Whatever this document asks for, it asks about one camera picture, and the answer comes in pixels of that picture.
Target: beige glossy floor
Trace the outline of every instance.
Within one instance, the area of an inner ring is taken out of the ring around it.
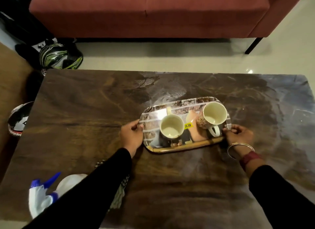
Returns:
[[[315,0],[301,0],[250,53],[253,39],[231,43],[79,43],[80,69],[303,74],[315,91]],[[0,228],[22,222],[0,221]]]

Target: printed tray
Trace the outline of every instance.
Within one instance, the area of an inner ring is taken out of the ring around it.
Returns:
[[[148,107],[141,115],[140,122],[144,125],[143,143],[146,148],[155,153],[167,153],[203,147],[221,142],[223,136],[213,137],[209,130],[196,125],[196,116],[205,104],[211,101],[221,103],[215,97],[201,97],[194,99],[178,100],[166,104]],[[185,123],[191,123],[192,127],[185,129],[183,134],[175,140],[168,140],[160,134],[160,122],[166,115],[166,108],[171,107],[172,113],[180,116]],[[227,113],[227,119],[219,125],[220,130],[226,127],[231,129],[231,118]]]

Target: white mug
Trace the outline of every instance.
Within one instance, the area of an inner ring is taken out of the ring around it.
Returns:
[[[171,112],[171,108],[167,107],[167,116],[160,123],[160,132],[168,139],[176,139],[183,134],[185,123],[180,116]]]
[[[227,111],[223,104],[212,101],[207,103],[196,117],[196,123],[203,129],[208,129],[213,137],[220,136],[219,124],[224,123]]]

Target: black metal leg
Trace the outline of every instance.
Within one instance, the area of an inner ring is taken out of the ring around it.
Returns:
[[[250,45],[250,47],[245,51],[245,54],[248,55],[252,50],[258,45],[258,43],[262,40],[262,37],[258,37],[254,40],[254,42]]]

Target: motorcycle helmet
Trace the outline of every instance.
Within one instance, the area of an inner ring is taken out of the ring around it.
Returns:
[[[33,107],[33,103],[34,101],[28,102],[26,104],[21,104],[11,111],[11,115],[8,119],[8,128],[11,135],[17,137],[21,136],[30,111]]]
[[[83,61],[82,53],[73,44],[53,43],[39,52],[39,62],[45,69],[76,69]]]

